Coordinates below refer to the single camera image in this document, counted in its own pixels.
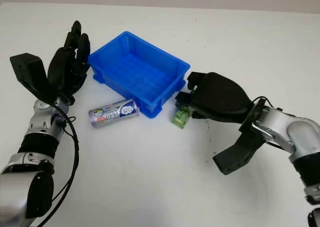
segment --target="can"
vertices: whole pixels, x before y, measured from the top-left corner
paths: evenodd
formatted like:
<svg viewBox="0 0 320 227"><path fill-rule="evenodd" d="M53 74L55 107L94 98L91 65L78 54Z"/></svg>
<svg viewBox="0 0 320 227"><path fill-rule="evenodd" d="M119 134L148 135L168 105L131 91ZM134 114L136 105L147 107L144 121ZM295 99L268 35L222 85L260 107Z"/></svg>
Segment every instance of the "can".
<svg viewBox="0 0 320 227"><path fill-rule="evenodd" d="M126 99L91 109L88 113L92 126L98 128L139 116L139 108L133 99Z"/></svg>

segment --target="green connector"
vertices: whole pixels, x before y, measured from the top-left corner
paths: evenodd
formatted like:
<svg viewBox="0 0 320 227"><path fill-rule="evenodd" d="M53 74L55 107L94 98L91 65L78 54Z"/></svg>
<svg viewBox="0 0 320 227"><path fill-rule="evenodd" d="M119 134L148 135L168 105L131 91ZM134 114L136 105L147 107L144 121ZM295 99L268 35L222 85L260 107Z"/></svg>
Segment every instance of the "green connector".
<svg viewBox="0 0 320 227"><path fill-rule="evenodd" d="M173 117L172 123L178 126L180 129L183 129L188 122L190 116L193 113L193 109L191 107L181 107Z"/></svg>

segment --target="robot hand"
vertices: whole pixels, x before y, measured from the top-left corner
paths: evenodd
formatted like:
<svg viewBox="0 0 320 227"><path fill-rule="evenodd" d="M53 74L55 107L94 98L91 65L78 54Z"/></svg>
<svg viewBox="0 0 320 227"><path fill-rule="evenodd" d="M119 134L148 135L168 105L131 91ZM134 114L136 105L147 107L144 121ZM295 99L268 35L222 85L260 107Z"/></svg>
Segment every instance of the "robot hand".
<svg viewBox="0 0 320 227"><path fill-rule="evenodd" d="M37 100L18 153L10 158L0 172L1 227L28 227L35 218L43 216L51 208L54 158L68 123L75 146L72 174L61 190L64 190L61 199L39 226L50 219L66 197L79 162L78 138L67 112L75 102L73 94L86 79L90 67L87 63L89 54L88 36L81 34L81 25L76 21L67 35L64 47L55 53L48 75L41 59L35 55L23 53L10 58L18 81Z"/></svg>
<svg viewBox="0 0 320 227"><path fill-rule="evenodd" d="M290 153L289 160L305 185L306 200L320 204L320 126L316 122L284 113L263 96L251 101L237 83L217 73L192 72L187 79L191 93L180 92L177 106L194 108L195 119L241 124L235 144L213 157L223 174L246 165L268 143ZM320 227L320 208L309 214L308 221Z"/></svg>

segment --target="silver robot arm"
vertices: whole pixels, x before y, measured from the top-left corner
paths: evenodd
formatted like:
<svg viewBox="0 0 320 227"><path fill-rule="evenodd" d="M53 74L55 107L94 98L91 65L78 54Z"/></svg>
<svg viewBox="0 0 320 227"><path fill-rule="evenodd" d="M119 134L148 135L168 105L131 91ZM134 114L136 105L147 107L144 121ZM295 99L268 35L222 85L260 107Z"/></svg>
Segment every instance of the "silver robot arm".
<svg viewBox="0 0 320 227"><path fill-rule="evenodd" d="M305 199L320 204L320 126L311 119L264 107L252 127L265 141L275 142L291 154L289 160L305 185ZM308 222L310 227L320 227L320 208L309 213Z"/></svg>
<svg viewBox="0 0 320 227"><path fill-rule="evenodd" d="M55 102L65 113L69 106ZM18 153L0 173L0 226L28 227L52 205L54 157L63 134L64 117L37 100L34 116Z"/></svg>

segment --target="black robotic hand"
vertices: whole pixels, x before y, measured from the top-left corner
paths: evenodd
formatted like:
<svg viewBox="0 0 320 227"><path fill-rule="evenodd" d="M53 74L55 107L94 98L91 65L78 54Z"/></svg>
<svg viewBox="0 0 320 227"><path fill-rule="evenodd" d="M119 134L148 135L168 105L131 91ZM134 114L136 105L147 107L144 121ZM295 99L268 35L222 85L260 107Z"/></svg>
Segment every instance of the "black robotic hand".
<svg viewBox="0 0 320 227"><path fill-rule="evenodd" d="M246 165L255 151L266 142L260 134L249 128L266 100L261 98L255 106L237 83L214 72L192 72L187 79L191 93L180 92L176 96L177 106L194 108L194 119L243 123L239 129L242 134L236 143L213 157L220 171L227 175Z"/></svg>
<svg viewBox="0 0 320 227"><path fill-rule="evenodd" d="M223 174L246 165L268 143L290 153L289 160L305 185L306 200L320 204L320 126L316 122L284 113L264 96L251 101L238 84L217 73L192 72L187 79L191 92L176 96L178 107L191 106L195 119L241 124L235 144L213 157ZM320 226L320 208L308 215L308 223Z"/></svg>

